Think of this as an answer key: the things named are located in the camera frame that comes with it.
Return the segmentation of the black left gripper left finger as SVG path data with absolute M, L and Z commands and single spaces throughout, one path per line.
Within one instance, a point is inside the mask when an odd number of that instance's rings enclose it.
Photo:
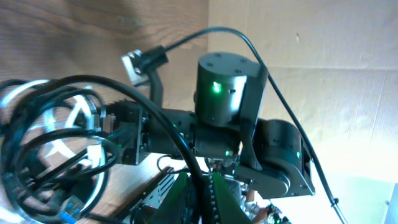
M 194 184 L 182 172 L 157 211 L 151 216 L 153 224 L 193 224 L 199 222 L 199 205 Z

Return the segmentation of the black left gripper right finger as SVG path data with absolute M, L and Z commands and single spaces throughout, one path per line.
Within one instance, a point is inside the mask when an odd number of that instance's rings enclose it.
M 251 224 L 219 173 L 210 173 L 205 187 L 205 223 Z

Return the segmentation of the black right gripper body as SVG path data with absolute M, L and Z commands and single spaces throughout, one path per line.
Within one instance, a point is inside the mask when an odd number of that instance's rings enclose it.
M 135 101 L 120 100 L 106 105 L 102 132 L 120 147 L 118 164 L 138 166 L 145 159 L 146 154 L 141 154 L 146 119 L 146 111 Z

